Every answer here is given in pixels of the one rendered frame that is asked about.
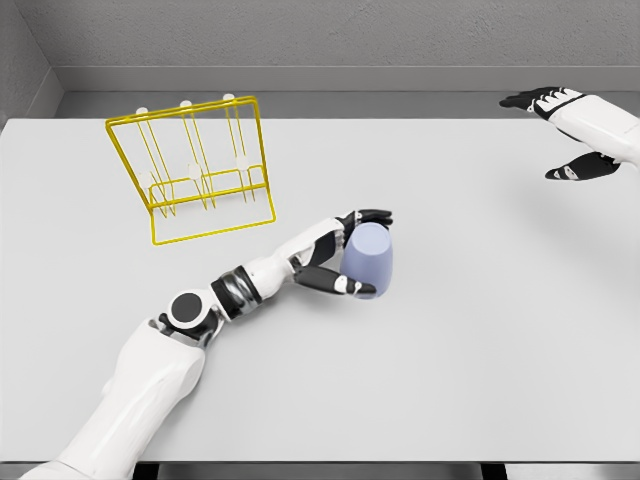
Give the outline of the lavender plastic cup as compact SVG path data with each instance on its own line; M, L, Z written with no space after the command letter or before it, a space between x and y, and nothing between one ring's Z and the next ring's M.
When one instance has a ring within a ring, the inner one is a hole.
M340 272L375 287L375 296L389 288L393 272L393 247L389 231L377 223L357 226L349 238L340 264Z

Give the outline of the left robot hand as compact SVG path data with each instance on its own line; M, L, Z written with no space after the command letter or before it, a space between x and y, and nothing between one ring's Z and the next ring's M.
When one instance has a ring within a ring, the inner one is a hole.
M376 297L373 285L361 283L340 272L346 244L354 229L363 223L377 223L389 231L393 223L388 210L354 210L343 217L325 219L280 246L261 268L258 279L261 295L273 295L285 283L296 283L312 290L336 295Z

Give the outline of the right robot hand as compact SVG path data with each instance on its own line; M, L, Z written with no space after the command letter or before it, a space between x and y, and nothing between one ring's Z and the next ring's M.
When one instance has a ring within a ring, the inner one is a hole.
M591 148L545 173L549 180L586 181L615 173L627 163L640 171L640 117L595 94L559 86L522 91L499 101L551 123L574 141Z

